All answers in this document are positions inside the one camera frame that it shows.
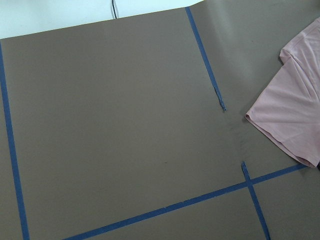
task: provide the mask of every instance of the pink cloth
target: pink cloth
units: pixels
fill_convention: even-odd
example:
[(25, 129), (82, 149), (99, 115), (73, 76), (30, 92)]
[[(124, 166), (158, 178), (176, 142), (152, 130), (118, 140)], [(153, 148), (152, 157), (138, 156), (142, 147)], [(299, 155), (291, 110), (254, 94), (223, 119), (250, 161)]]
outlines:
[(246, 118), (295, 160), (320, 162), (320, 18), (280, 53), (283, 67)]

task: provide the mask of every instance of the blue tape strip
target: blue tape strip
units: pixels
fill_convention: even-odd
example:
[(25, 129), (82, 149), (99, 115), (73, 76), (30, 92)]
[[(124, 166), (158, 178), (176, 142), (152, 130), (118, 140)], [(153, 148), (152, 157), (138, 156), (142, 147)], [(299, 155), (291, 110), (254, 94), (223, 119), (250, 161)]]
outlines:
[(267, 227), (267, 224), (266, 224), (266, 220), (265, 220), (264, 215), (262, 213), (262, 210), (261, 210), (261, 207), (260, 207), (256, 192), (255, 192), (255, 189), (254, 189), (254, 186), (253, 186), (253, 183), (252, 183), (252, 181), (250, 179), (249, 172), (247, 170), (247, 166), (246, 166), (244, 161), (242, 162), (241, 166), (242, 166), (242, 171), (243, 171), (243, 174), (244, 174), (245, 181), (246, 181), (247, 186), (249, 188), (249, 192), (250, 192), (250, 195), (251, 195), (254, 207), (255, 207), (255, 211), (256, 211), (256, 213), (257, 213), (257, 215), (259, 217), (259, 220), (260, 220), (260, 223), (261, 223), (264, 235), (265, 235), (265, 239), (270, 240), (270, 234), (269, 234), (269, 230), (268, 230), (268, 227)]
[(116, 229), (131, 225), (131, 224), (134, 224), (134, 223), (146, 220), (146, 219), (150, 219), (150, 218), (156, 217), (158, 215), (166, 214), (166, 213), (169, 213), (169, 212), (172, 212), (172, 211), (175, 211), (175, 210), (178, 210), (178, 209), (181, 209), (181, 208), (193, 205), (193, 204), (200, 203), (200, 202), (208, 200), (208, 199), (218, 197), (223, 194), (227, 194), (227, 193), (239, 190), (239, 189), (246, 188), (246, 187), (247, 187), (246, 182), (242, 182), (242, 183), (239, 183), (236, 185), (228, 186), (223, 189), (213, 191), (213, 192), (201, 195), (201, 196), (197, 196), (195, 198), (192, 198), (192, 199), (189, 199), (189, 200), (186, 200), (183, 202), (178, 202), (176, 204), (173, 204), (173, 205), (170, 205), (167, 207), (163, 207), (163, 208), (160, 208), (160, 209), (157, 209), (154, 211), (150, 211), (150, 212), (147, 212), (147, 213), (135, 216), (135, 217), (131, 217), (126, 220), (122, 220), (122, 221), (119, 221), (119, 222), (116, 222), (116, 223), (113, 223), (113, 224), (110, 224), (107, 226), (103, 226), (103, 227), (100, 227), (100, 228), (97, 228), (97, 229), (94, 229), (91, 231), (87, 231), (87, 232), (84, 232), (84, 233), (81, 233), (81, 234), (78, 234), (75, 236), (71, 236), (71, 237), (68, 237), (64, 240), (84, 240), (84, 239), (87, 239), (87, 238), (90, 238), (90, 237), (93, 237), (93, 236), (96, 236), (99, 234), (110, 232), (112, 230), (116, 230)]
[(28, 230), (24, 198), (23, 198), (21, 182), (20, 182), (20, 174), (19, 174), (19, 168), (18, 168), (14, 132), (13, 132), (12, 122), (11, 122), (11, 114), (10, 114), (6, 75), (5, 75), (5, 66), (4, 66), (3, 56), (2, 56), (1, 43), (0, 43), (0, 84), (1, 84), (1, 92), (2, 92), (2, 102), (3, 102), (3, 109), (4, 109), (6, 133), (8, 137), (11, 167), (13, 172), (16, 200), (17, 200), (18, 210), (20, 215), (22, 236), (23, 236), (23, 240), (29, 240), (30, 236), (29, 236), (29, 230)]
[(222, 98), (222, 95), (220, 93), (220, 90), (219, 90), (219, 87), (218, 87), (218, 84), (217, 84), (217, 81), (216, 81), (216, 78), (215, 78), (215, 75), (212, 71), (212, 68), (211, 68), (211, 65), (209, 63), (209, 60), (208, 60), (208, 57), (207, 57), (207, 54), (206, 54), (206, 51), (205, 51), (205, 48), (204, 48), (204, 45), (201, 41), (201, 37), (199, 35), (199, 32), (198, 32), (198, 29), (197, 29), (197, 26), (196, 26), (196, 23), (195, 23), (195, 20), (194, 20), (194, 17), (192, 16), (192, 13), (191, 13), (191, 10), (190, 10), (190, 7), (186, 7), (185, 8), (185, 11), (186, 11), (186, 14), (189, 18), (189, 21), (190, 21), (190, 25), (192, 27), (192, 30), (193, 30), (193, 34), (195, 36), (195, 39), (196, 39), (196, 42), (198, 43), (198, 47), (200, 49), (200, 52), (201, 52), (201, 55), (202, 55), (202, 59), (204, 61), (204, 64), (205, 64), (205, 67), (206, 67), (206, 70), (209, 74), (209, 77), (210, 77), (210, 80), (211, 80), (211, 83), (213, 85), (213, 88), (215, 90), (215, 93), (219, 99), (219, 103), (220, 103), (220, 106), (222, 107), (222, 109), (224, 111), (226, 111), (226, 106), (225, 106), (225, 103), (223, 101), (223, 98)]
[(281, 175), (289, 174), (289, 173), (292, 173), (294, 171), (304, 169), (304, 168), (307, 168), (307, 166), (303, 165), (303, 164), (297, 164), (297, 165), (290, 166), (290, 167), (287, 167), (287, 168), (279, 170), (279, 171), (275, 171), (275, 172), (272, 172), (272, 173), (269, 173), (269, 174), (266, 174), (263, 176), (256, 177), (256, 178), (252, 179), (251, 182), (252, 182), (252, 184), (258, 184), (258, 183), (267, 181), (269, 179), (273, 179), (273, 178), (279, 177)]

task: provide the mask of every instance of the blue tape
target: blue tape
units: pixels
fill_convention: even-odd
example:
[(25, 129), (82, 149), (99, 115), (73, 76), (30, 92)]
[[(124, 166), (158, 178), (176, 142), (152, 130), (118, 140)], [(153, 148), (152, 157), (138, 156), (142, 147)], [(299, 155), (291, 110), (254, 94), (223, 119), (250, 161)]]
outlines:
[(13, 173), (16, 200), (17, 200), (19, 216), (20, 216), (22, 236), (23, 236), (23, 240), (29, 240), (30, 236), (29, 236), (29, 230), (28, 230), (24, 198), (22, 194), (22, 187), (20, 182), (20, 174), (19, 174), (19, 168), (18, 168), (14, 132), (13, 132), (12, 122), (11, 122), (11, 114), (10, 114), (6, 75), (5, 75), (5, 66), (4, 66), (3, 56), (2, 56), (1, 43), (0, 43), (0, 84), (1, 84), (1, 92), (2, 92), (2, 102), (3, 102), (3, 109), (4, 109), (6, 133), (8, 137), (11, 167), (12, 167), (12, 173)]
[(273, 178), (279, 177), (284, 174), (289, 174), (289, 173), (292, 173), (294, 171), (304, 169), (304, 168), (307, 168), (307, 166), (303, 165), (303, 164), (297, 164), (297, 165), (290, 166), (290, 167), (287, 167), (287, 168), (279, 170), (279, 171), (275, 171), (275, 172), (272, 172), (272, 173), (269, 173), (269, 174), (266, 174), (263, 176), (256, 177), (256, 178), (252, 179), (251, 182), (252, 182), (252, 184), (258, 184), (258, 183), (267, 181), (269, 179), (273, 179)]
[(215, 75), (212, 71), (212, 68), (211, 68), (211, 65), (209, 63), (209, 60), (208, 60), (208, 57), (207, 57), (207, 54), (206, 54), (206, 51), (205, 51), (205, 48), (204, 48), (204, 45), (201, 41), (201, 37), (199, 35), (199, 32), (198, 32), (198, 29), (197, 29), (197, 26), (196, 26), (196, 23), (195, 23), (195, 20), (194, 20), (194, 17), (192, 16), (192, 13), (191, 13), (191, 10), (190, 10), (190, 7), (186, 7), (185, 8), (185, 11), (186, 11), (186, 14), (189, 18), (189, 22), (190, 22), (190, 25), (192, 27), (192, 30), (193, 30), (193, 34), (195, 36), (195, 39), (196, 39), (196, 42), (198, 43), (198, 47), (200, 49), (200, 52), (201, 52), (201, 55), (202, 55), (202, 59), (204, 61), (204, 64), (205, 64), (205, 67), (206, 67), (206, 70), (209, 74), (209, 77), (210, 77), (210, 80), (211, 80), (211, 83), (213, 85), (213, 88), (215, 90), (215, 93), (218, 97), (218, 100), (219, 100), (219, 103), (220, 103), (220, 106), (222, 107), (223, 111), (226, 111), (226, 106), (225, 106), (225, 103), (223, 101), (223, 98), (222, 98), (222, 95), (220, 93), (220, 90), (219, 90), (219, 87), (218, 87), (218, 84), (217, 84), (217, 81), (216, 81), (216, 78), (215, 78)]
[(253, 183), (252, 183), (252, 181), (250, 179), (249, 172), (247, 170), (247, 166), (246, 166), (244, 161), (242, 162), (241, 166), (242, 166), (242, 171), (243, 171), (243, 174), (244, 174), (245, 181), (246, 181), (247, 186), (249, 188), (249, 192), (250, 192), (250, 195), (251, 195), (254, 207), (255, 207), (255, 211), (256, 211), (256, 213), (257, 213), (257, 215), (259, 217), (259, 220), (260, 220), (260, 223), (261, 223), (264, 235), (265, 235), (265, 239), (270, 240), (270, 234), (269, 234), (269, 230), (268, 230), (268, 227), (267, 227), (267, 223), (266, 223), (266, 220), (265, 220), (264, 215), (262, 213), (262, 210), (261, 210), (261, 207), (260, 207), (256, 192), (255, 192), (255, 189), (254, 189), (254, 186), (253, 186)]
[(113, 223), (110, 225), (106, 225), (106, 226), (103, 226), (103, 227), (100, 227), (100, 228), (97, 228), (97, 229), (94, 229), (91, 231), (87, 231), (87, 232), (84, 232), (84, 233), (81, 233), (81, 234), (78, 234), (75, 236), (71, 236), (71, 237), (65, 238), (64, 240), (84, 240), (87, 238), (91, 238), (91, 237), (99, 235), (99, 234), (110, 232), (112, 230), (116, 230), (116, 229), (131, 225), (131, 224), (134, 224), (134, 223), (146, 220), (146, 219), (150, 219), (150, 218), (162, 215), (162, 214), (166, 214), (166, 213), (169, 213), (169, 212), (172, 212), (172, 211), (175, 211), (175, 210), (178, 210), (178, 209), (181, 209), (181, 208), (193, 205), (193, 204), (200, 203), (200, 202), (208, 200), (208, 199), (218, 197), (223, 194), (231, 193), (233, 191), (246, 188), (246, 187), (247, 187), (246, 182), (242, 182), (242, 183), (239, 183), (236, 185), (228, 186), (223, 189), (213, 191), (213, 192), (201, 195), (201, 196), (197, 196), (197, 197), (191, 198), (191, 199), (183, 201), (183, 202), (178, 202), (176, 204), (173, 204), (173, 205), (170, 205), (167, 207), (163, 207), (163, 208), (160, 208), (160, 209), (157, 209), (154, 211), (150, 211), (150, 212), (147, 212), (147, 213), (135, 216), (135, 217), (128, 218), (126, 220), (122, 220), (122, 221), (119, 221), (119, 222), (116, 222), (116, 223)]

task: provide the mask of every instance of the gray surface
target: gray surface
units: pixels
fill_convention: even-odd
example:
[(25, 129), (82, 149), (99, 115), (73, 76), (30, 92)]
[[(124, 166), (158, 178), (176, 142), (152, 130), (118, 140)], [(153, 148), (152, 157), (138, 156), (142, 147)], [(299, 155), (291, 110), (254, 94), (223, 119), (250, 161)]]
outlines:
[(0, 239), (21, 240), (22, 232), (0, 91)]
[(90, 240), (265, 240), (247, 188)]
[(252, 177), (297, 164), (244, 116), (282, 66), (280, 50), (320, 16), (318, 0), (207, 0), (191, 7), (227, 112), (233, 147)]
[(272, 240), (318, 240), (320, 172), (303, 169), (254, 186)]
[(184, 8), (1, 43), (31, 239), (244, 181)]

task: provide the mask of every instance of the black cable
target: black cable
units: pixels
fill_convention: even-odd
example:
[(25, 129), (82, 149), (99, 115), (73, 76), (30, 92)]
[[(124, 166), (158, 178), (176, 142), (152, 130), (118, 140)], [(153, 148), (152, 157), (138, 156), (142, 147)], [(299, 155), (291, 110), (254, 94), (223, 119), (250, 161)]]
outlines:
[(115, 19), (117, 19), (117, 14), (116, 14), (116, 8), (115, 8), (114, 0), (112, 0), (112, 8), (113, 8), (114, 17), (115, 17)]

